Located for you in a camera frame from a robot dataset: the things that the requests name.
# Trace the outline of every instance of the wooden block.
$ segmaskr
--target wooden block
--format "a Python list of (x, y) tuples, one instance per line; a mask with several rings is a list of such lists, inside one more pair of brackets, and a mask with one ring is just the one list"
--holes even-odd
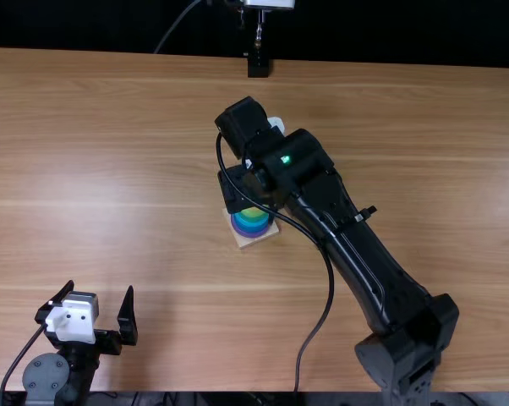
[(236, 239), (236, 243), (238, 243), (238, 247), (240, 249), (248, 247), (249, 245), (252, 245), (254, 243), (258, 243), (263, 239), (271, 237), (272, 235), (279, 234), (279, 227), (277, 226), (274, 220), (273, 223), (270, 225), (270, 228), (268, 228), (268, 231), (264, 235), (260, 235), (259, 237), (256, 237), (254, 239), (249, 239), (247, 237), (244, 237), (243, 235), (239, 235), (238, 233), (236, 233), (236, 230), (234, 230), (234, 227), (232, 226), (230, 214), (228, 213), (227, 209), (222, 209), (222, 214), (224, 215), (224, 218), (227, 221), (228, 226), (230, 227), (230, 231), (232, 231), (232, 234)]

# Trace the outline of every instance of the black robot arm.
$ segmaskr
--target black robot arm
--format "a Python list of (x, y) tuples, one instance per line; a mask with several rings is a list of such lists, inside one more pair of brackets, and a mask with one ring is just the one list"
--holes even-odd
[[(318, 140), (299, 129), (285, 137), (264, 109), (247, 97), (216, 119), (242, 165), (232, 181), (248, 196), (285, 208), (320, 242), (358, 300), (373, 334), (356, 346), (387, 404), (427, 404), (441, 351), (450, 342), (458, 309), (447, 294), (432, 297), (393, 259), (358, 210)], [(219, 173), (230, 212), (250, 204)]]
[(101, 354), (120, 355), (123, 345), (136, 345), (132, 286), (118, 314), (119, 331), (94, 329), (98, 313), (97, 296), (75, 292), (73, 281), (36, 312), (35, 321), (58, 352), (39, 355), (25, 368), (27, 406), (84, 405)]

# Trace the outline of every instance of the wooden table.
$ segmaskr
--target wooden table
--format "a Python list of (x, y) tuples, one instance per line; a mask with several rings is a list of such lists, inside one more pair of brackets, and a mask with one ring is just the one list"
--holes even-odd
[[(215, 117), (251, 95), (315, 134), (371, 227), (461, 316), (435, 390), (509, 390), (509, 70), (0, 49), (0, 381), (70, 278), (115, 328), (129, 284), (140, 340), (93, 389), (293, 388), (326, 301), (309, 241), (282, 226), (237, 249), (216, 181)], [(227, 161), (233, 163), (227, 151)], [(301, 388), (371, 391), (369, 329), (337, 278)], [(52, 346), (41, 337), (11, 378)]]

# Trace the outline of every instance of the black cable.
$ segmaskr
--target black cable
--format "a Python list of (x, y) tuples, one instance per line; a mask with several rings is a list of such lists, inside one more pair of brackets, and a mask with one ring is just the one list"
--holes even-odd
[(478, 402), (476, 402), (473, 398), (471, 398), (469, 395), (467, 395), (465, 392), (459, 393), (461, 396), (466, 398), (470, 403), (472, 403), (474, 406), (480, 406)]
[(294, 392), (297, 393), (299, 388), (299, 369), (302, 361), (302, 356), (304, 355), (304, 351), (309, 346), (311, 340), (315, 337), (316, 333), (320, 330), (320, 328), (326, 321), (326, 318), (330, 313), (331, 304), (333, 303), (333, 296), (335, 293), (335, 279), (333, 276), (333, 267), (331, 266), (330, 257), (328, 256), (326, 249), (307, 228), (305, 228), (298, 222), (294, 221), (292, 218), (284, 216), (278, 211), (269, 209), (268, 207), (265, 207), (258, 203), (257, 201), (251, 199), (244, 192), (242, 192), (240, 188), (232, 181), (230, 175), (228, 175), (227, 169), (224, 165), (224, 161), (222, 160), (221, 139), (222, 134), (219, 133), (216, 139), (217, 161), (219, 162), (219, 168), (221, 169), (227, 181), (232, 185), (232, 187), (239, 193), (240, 196), (246, 199), (246, 201), (251, 203), (253, 206), (258, 207), (262, 211), (265, 211), (266, 213), (272, 214), (273, 216), (283, 220), (287, 224), (290, 224), (292, 227), (296, 228), (300, 233), (305, 235), (313, 244), (315, 244), (316, 248), (319, 250), (320, 254), (322, 255), (322, 258), (324, 259), (324, 263), (326, 264), (326, 270), (328, 271), (328, 299), (326, 300), (326, 306), (324, 307), (324, 311), (322, 312), (320, 319), (317, 321), (315, 327), (313, 328), (313, 330), (311, 330), (307, 338), (305, 338), (304, 343), (302, 344), (300, 350), (298, 351), (298, 357), (296, 358), (296, 374), (294, 379)]
[(10, 376), (12, 375), (14, 370), (16, 369), (16, 366), (18, 366), (18, 364), (21, 361), (21, 359), (24, 358), (24, 355), (27, 353), (27, 351), (29, 351), (29, 348), (31, 348), (31, 345), (33, 345), (35, 343), (35, 341), (38, 338), (38, 336), (40, 336), (41, 333), (45, 329), (46, 329), (46, 323), (42, 323), (41, 326), (39, 326), (38, 329), (36, 330), (35, 334), (33, 334), (33, 337), (31, 337), (29, 339), (29, 341), (27, 342), (27, 344), (21, 349), (21, 351), (19, 352), (18, 356), (16, 357), (16, 359), (14, 360), (12, 365), (10, 365), (10, 368), (8, 368), (7, 373), (5, 374), (5, 376), (3, 378), (3, 381), (1, 382), (1, 388), (0, 388), (0, 406), (3, 406), (4, 391), (5, 391), (6, 387), (7, 387), (8, 379), (10, 378)]
[(254, 399), (257, 404), (260, 406), (273, 406), (274, 403), (270, 402), (270, 400), (264, 396), (263, 393), (260, 392), (246, 392), (252, 399)]
[(174, 397), (172, 398), (172, 394), (170, 392), (164, 392), (164, 396), (162, 396), (162, 405), (167, 406), (168, 405), (168, 399), (170, 399), (170, 404), (174, 406), (176, 402), (178, 401), (178, 394), (179, 392), (175, 392)]
[(25, 401), (25, 392), (5, 392), (4, 405), (5, 406), (22, 406)]
[(91, 392), (87, 397), (90, 398), (95, 395), (104, 395), (112, 399), (117, 399), (119, 396), (117, 392)]
[(159, 45), (156, 46), (155, 48), (155, 51), (153, 51), (153, 53), (159, 53), (161, 51), (161, 48), (162, 46), (164, 45), (164, 43), (166, 42), (166, 40), (168, 39), (168, 37), (170, 36), (170, 34), (172, 34), (172, 31), (174, 31), (176, 29), (176, 27), (178, 26), (178, 24), (181, 22), (181, 20), (183, 19), (183, 17), (185, 17), (185, 15), (187, 15), (187, 13), (193, 9), (193, 7), (200, 3), (201, 0), (194, 0), (189, 6), (187, 6), (187, 8), (176, 18), (176, 20), (173, 22), (173, 24), (170, 26), (170, 28), (168, 29), (168, 31), (164, 34), (164, 36), (162, 36), (161, 38), (161, 41), (159, 42)]
[(140, 394), (140, 392), (137, 392), (137, 393), (134, 394), (133, 402), (130, 404), (130, 406), (134, 406), (134, 404), (136, 403), (136, 399), (138, 398), (139, 394)]

